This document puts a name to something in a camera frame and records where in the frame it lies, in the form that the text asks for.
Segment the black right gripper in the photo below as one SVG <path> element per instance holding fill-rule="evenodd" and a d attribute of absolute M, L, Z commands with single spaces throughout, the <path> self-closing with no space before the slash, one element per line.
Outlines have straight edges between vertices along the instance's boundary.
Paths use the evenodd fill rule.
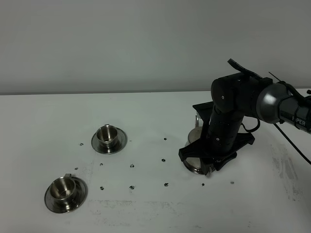
<path fill-rule="evenodd" d="M 214 106 L 208 128 L 202 129 L 199 139 L 179 150 L 181 161 L 200 158 L 203 173 L 219 171 L 237 157 L 236 151 L 255 141 L 251 133 L 238 132 L 243 117 L 243 112 L 222 113 Z"/>

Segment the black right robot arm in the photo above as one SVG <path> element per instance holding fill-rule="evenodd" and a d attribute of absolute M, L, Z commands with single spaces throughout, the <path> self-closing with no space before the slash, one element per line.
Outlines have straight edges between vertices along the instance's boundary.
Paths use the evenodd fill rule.
<path fill-rule="evenodd" d="M 254 143 L 252 132 L 258 127 L 239 132 L 244 117 L 274 125 L 287 122 L 311 132 L 310 96 L 300 95 L 285 82 L 237 73 L 216 79 L 211 96 L 211 102 L 193 106 L 203 121 L 199 138 L 179 150 L 186 165 L 187 159 L 197 158 L 204 175 L 220 170 L 239 149 Z"/>

